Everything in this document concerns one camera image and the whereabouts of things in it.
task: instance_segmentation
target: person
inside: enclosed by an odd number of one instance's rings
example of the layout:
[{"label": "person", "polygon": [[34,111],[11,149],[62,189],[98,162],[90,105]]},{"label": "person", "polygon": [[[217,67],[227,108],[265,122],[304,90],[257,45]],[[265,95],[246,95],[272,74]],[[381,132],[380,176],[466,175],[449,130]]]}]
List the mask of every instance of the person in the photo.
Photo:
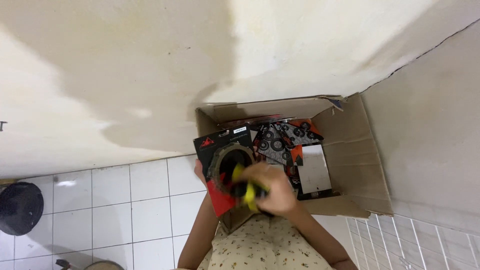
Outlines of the person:
[{"label": "person", "polygon": [[[199,160],[194,171],[206,185]],[[257,163],[245,168],[242,177],[270,188],[256,204],[275,216],[254,215],[228,235],[219,226],[207,193],[180,254],[178,269],[357,270],[343,246],[295,198],[282,170]]]}]

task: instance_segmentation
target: white tile floor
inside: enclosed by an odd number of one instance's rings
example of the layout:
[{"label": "white tile floor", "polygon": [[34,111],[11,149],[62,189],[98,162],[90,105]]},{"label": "white tile floor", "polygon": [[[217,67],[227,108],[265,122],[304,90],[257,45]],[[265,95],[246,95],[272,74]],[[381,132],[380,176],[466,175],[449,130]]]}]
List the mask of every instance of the white tile floor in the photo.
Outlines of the white tile floor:
[{"label": "white tile floor", "polygon": [[45,209],[27,235],[0,232],[0,270],[82,269],[108,259],[126,270],[173,269],[205,187],[196,156],[25,179],[42,190]]}]

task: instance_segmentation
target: white wall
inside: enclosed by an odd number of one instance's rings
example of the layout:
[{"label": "white wall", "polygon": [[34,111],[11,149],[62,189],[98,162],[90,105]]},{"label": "white wall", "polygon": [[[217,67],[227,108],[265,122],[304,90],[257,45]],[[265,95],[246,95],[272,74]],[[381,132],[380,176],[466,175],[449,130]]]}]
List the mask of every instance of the white wall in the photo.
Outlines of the white wall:
[{"label": "white wall", "polygon": [[4,1],[0,178],[193,153],[205,104],[363,91],[478,3]]},{"label": "white wall", "polygon": [[480,23],[362,96],[394,211],[480,234]]}]

